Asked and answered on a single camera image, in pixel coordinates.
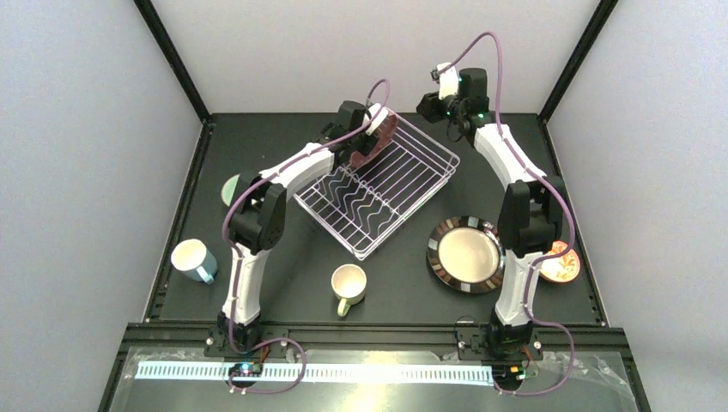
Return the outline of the dark striped plate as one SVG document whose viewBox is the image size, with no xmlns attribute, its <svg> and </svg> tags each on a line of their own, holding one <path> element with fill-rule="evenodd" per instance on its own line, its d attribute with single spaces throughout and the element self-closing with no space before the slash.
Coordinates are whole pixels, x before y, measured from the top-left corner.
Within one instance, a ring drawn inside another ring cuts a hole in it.
<svg viewBox="0 0 728 412">
<path fill-rule="evenodd" d="M 428 236 L 429 273 L 462 293 L 487 294 L 500 288 L 505 257 L 494 224 L 476 216 L 448 218 Z"/>
</svg>

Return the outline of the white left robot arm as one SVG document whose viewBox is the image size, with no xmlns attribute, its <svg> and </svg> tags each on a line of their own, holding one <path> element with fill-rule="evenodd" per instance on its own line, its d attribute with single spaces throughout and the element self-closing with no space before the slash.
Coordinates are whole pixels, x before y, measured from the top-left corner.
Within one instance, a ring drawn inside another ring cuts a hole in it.
<svg viewBox="0 0 728 412">
<path fill-rule="evenodd" d="M 241 353 L 258 339 L 264 267 L 283 235 L 288 200 L 341 165 L 375 157 L 383 138 L 378 129 L 388 115 L 381 104 L 345 100 L 334 121 L 303 149 L 277 166 L 239 175 L 221 228 L 232 263 L 218 326 L 233 351 Z"/>
</svg>

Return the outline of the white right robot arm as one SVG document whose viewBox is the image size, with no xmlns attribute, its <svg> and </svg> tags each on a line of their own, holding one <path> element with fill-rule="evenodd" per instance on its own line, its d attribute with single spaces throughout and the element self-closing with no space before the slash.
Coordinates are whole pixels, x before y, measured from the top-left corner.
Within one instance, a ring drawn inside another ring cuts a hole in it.
<svg viewBox="0 0 728 412">
<path fill-rule="evenodd" d="M 455 124 L 505 190 L 497 221 L 505 249 L 504 283 L 485 329 L 488 345 L 526 344 L 536 323 L 531 307 L 537 273 L 550 258 L 567 219 L 564 182 L 539 169 L 500 114 L 489 110 L 486 70 L 456 70 L 453 64 L 440 64 L 431 76 L 439 89 L 422 97 L 417 112 L 429 123 Z"/>
</svg>

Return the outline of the pink polka dot plate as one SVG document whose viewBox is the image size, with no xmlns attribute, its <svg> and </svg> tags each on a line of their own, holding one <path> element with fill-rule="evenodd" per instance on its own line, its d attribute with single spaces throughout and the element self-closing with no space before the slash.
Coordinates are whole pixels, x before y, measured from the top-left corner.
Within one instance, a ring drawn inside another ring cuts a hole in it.
<svg viewBox="0 0 728 412">
<path fill-rule="evenodd" d="M 371 135 L 364 134 L 364 145 L 349 157 L 349 164 L 357 169 L 372 162 L 391 142 L 398 127 L 398 118 L 388 112 Z"/>
</svg>

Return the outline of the white wire dish rack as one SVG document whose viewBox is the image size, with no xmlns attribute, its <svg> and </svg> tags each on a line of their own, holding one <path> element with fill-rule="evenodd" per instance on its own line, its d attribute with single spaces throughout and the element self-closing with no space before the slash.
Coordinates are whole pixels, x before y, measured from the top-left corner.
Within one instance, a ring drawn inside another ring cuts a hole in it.
<svg viewBox="0 0 728 412">
<path fill-rule="evenodd" d="M 362 261 L 428 202 L 460 164 L 459 156 L 393 112 L 391 141 L 361 167 L 340 166 L 305 186 L 295 201 Z"/>
</svg>

